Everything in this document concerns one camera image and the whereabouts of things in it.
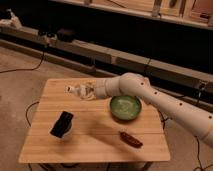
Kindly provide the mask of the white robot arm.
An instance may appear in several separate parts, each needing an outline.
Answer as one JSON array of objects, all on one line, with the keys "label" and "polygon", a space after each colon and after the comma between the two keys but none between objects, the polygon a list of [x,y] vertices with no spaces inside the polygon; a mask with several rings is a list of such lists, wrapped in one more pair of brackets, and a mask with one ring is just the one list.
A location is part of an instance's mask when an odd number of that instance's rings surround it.
[{"label": "white robot arm", "polygon": [[97,99],[120,95],[141,98],[213,148],[213,114],[153,88],[142,75],[98,78],[94,92]]}]

